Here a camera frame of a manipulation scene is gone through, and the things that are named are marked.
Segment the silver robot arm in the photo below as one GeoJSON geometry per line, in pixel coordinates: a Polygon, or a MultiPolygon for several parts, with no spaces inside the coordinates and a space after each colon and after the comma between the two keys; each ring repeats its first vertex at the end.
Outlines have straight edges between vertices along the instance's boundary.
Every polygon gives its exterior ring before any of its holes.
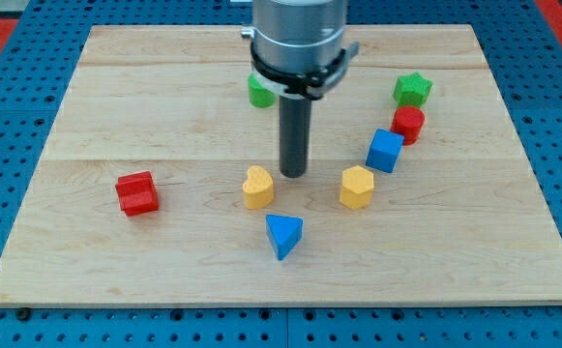
{"type": "Polygon", "coordinates": [[[346,0],[253,0],[251,56],[283,73],[311,73],[342,50],[346,0]]]}

